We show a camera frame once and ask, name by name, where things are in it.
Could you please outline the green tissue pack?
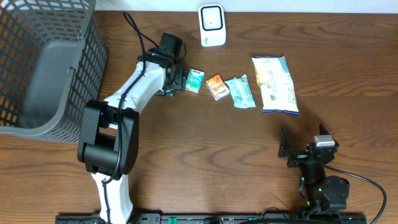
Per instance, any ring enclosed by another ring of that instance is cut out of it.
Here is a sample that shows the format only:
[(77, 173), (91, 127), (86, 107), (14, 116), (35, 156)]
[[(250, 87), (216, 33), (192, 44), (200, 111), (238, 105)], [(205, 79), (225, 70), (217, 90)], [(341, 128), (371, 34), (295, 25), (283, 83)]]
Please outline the green tissue pack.
[(191, 68), (188, 73), (185, 89), (193, 93), (199, 93), (204, 76), (205, 73), (203, 71)]

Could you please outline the orange tissue pack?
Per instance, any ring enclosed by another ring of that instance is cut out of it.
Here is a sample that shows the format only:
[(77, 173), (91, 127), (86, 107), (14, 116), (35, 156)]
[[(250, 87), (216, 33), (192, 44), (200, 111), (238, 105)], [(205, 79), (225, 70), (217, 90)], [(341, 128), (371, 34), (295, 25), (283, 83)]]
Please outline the orange tissue pack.
[(209, 89), (213, 98), (218, 101), (230, 94), (229, 88), (226, 86), (219, 74), (208, 79), (206, 81), (206, 86)]

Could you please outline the yellow blue snack bag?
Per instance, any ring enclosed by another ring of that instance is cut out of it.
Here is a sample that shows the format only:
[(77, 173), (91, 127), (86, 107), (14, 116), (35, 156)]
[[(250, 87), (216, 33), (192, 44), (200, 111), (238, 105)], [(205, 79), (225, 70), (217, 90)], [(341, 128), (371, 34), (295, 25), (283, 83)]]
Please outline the yellow blue snack bag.
[(285, 57), (254, 55), (252, 62), (261, 91), (262, 112), (299, 115), (294, 82)]

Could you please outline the light teal wipes pack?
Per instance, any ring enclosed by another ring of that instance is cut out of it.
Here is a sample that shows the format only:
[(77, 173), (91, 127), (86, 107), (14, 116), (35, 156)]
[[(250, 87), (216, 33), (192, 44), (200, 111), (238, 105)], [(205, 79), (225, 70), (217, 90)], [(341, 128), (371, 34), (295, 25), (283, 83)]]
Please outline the light teal wipes pack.
[(231, 80), (225, 81), (225, 83), (230, 90), (235, 108), (247, 109), (256, 107), (247, 75), (243, 75), (240, 78), (234, 77)]

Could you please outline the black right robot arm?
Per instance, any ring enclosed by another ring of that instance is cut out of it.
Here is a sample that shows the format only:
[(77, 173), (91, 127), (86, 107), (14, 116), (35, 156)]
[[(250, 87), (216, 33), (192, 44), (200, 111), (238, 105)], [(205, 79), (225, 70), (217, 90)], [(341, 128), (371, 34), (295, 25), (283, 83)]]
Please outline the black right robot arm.
[(340, 212), (347, 208), (349, 182), (325, 173), (325, 166), (335, 158), (340, 145), (319, 125), (319, 134), (304, 150), (294, 150), (287, 131), (281, 131), (278, 157), (287, 160), (287, 167), (300, 169), (299, 191), (316, 212)]

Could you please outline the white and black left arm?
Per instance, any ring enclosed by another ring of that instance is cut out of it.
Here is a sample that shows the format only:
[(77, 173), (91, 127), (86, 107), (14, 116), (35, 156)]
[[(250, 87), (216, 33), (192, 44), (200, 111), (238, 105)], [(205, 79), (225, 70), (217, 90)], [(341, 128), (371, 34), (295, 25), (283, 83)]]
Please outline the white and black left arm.
[(185, 42), (163, 33), (160, 44), (144, 51), (127, 82), (104, 101), (87, 102), (77, 158), (98, 187), (98, 223), (127, 223), (133, 204), (128, 175), (139, 150), (139, 116), (154, 95), (184, 91), (187, 72), (177, 68)]

